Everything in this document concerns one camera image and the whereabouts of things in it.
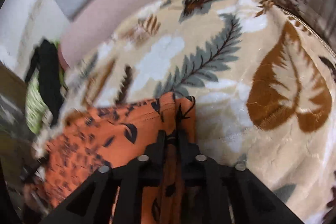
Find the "black cloth garment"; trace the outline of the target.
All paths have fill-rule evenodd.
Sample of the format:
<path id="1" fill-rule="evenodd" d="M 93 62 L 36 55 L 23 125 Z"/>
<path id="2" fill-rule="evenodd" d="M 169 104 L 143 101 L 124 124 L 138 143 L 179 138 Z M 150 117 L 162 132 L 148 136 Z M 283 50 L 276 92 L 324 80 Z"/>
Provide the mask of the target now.
<path id="1" fill-rule="evenodd" d="M 52 114 L 51 127 L 53 127 L 58 122 L 64 99 L 60 91 L 58 49 L 47 39 L 42 39 L 40 45 L 35 47 L 25 76 L 25 83 L 30 82 L 35 71 L 38 71 L 38 92 Z"/>

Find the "orange black floral garment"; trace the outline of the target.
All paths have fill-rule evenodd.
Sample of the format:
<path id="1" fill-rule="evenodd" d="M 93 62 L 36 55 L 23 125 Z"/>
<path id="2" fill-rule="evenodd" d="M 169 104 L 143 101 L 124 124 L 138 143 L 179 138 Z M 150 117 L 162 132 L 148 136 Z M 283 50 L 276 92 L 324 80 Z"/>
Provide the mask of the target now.
<path id="1" fill-rule="evenodd" d="M 96 169 L 126 165 L 155 143 L 161 132 L 169 138 L 184 132 L 194 142 L 195 103 L 194 97 L 166 93 L 158 99 L 69 116 L 63 132 L 46 144 L 50 160 L 45 180 L 23 188 L 25 207 L 32 213 L 24 223 L 39 222 L 38 200 L 57 207 Z"/>

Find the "beige leaf print blanket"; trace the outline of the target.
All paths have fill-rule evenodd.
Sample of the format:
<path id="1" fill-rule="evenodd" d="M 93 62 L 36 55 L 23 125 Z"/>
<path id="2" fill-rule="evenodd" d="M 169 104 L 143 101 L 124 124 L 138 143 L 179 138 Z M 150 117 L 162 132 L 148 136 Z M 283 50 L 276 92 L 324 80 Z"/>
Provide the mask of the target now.
<path id="1" fill-rule="evenodd" d="M 304 223 L 335 223 L 335 54 L 271 0 L 156 1 L 65 79 L 38 156 L 77 112 L 191 96 L 201 153 L 250 170 Z"/>

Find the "green white patterned pillow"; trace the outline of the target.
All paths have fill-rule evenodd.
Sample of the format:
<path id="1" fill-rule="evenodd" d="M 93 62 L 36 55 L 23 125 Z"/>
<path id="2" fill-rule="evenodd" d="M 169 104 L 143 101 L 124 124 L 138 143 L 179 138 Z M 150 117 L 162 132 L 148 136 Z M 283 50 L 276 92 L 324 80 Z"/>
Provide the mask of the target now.
<path id="1" fill-rule="evenodd" d="M 54 44 L 58 49 L 58 42 L 54 42 Z M 64 70 L 60 65 L 61 88 L 65 87 L 63 76 Z M 38 71 L 34 72 L 30 82 L 27 84 L 25 111 L 26 124 L 28 128 L 33 133 L 37 134 L 41 130 L 43 117 L 48 111 L 50 112 L 46 104 L 42 101 L 41 95 L 38 92 Z"/>

